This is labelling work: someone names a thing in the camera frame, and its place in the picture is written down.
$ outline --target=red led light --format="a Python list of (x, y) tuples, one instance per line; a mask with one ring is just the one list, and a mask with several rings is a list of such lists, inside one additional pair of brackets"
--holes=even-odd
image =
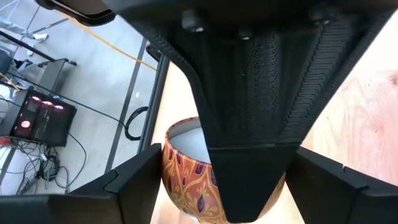
[(21, 122), (21, 127), (23, 127), (23, 128), (29, 128), (29, 126), (30, 126), (30, 122), (29, 122), (29, 121), (23, 121), (23, 122)]
[(45, 105), (52, 105), (52, 103), (49, 102), (49, 101), (43, 101), (43, 103), (44, 103)]

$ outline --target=patterned bowl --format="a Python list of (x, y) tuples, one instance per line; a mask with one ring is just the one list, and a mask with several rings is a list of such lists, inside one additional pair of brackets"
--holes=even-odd
[[(198, 117), (179, 121), (167, 131), (162, 153), (162, 180), (169, 197), (181, 211), (200, 223), (228, 223)], [(276, 203), (284, 182), (285, 175), (259, 217)]]

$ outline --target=orange floral pattern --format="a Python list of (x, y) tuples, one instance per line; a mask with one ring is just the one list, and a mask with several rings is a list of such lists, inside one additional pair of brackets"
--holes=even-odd
[[(162, 180), (173, 203), (180, 210), (197, 217), (200, 223), (229, 223), (224, 214), (211, 164), (182, 154), (169, 141), (169, 132), (173, 127), (195, 119), (198, 118), (179, 121), (167, 131), (162, 153)], [(283, 176), (272, 194), (274, 199), (270, 198), (260, 216), (271, 209), (279, 198), (284, 179)]]

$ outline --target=electronic device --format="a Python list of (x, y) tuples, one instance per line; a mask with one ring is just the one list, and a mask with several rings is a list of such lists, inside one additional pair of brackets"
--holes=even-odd
[[(100, 2), (37, 1), (79, 21), (87, 15), (76, 12)], [(103, 2), (104, 12), (119, 14), (188, 78), (228, 221), (255, 220), (286, 173), (306, 224), (398, 223), (398, 187), (300, 147), (397, 1)], [(149, 223), (160, 151), (154, 144), (70, 195), (0, 198), (0, 217)], [(237, 181), (232, 172), (249, 175)]]
[(76, 108), (35, 90), (18, 91), (0, 124), (0, 135), (12, 139), (66, 146)]

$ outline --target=wooden surface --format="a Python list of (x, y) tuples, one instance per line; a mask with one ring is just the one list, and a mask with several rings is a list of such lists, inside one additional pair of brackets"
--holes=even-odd
[[(323, 110), (303, 146), (365, 174), (398, 185), (398, 16), (385, 26)], [(164, 142), (173, 123), (196, 116), (184, 74), (170, 64), (152, 143)], [(151, 224), (194, 224), (171, 202), (161, 184)], [(301, 224), (288, 190), (254, 222)]]

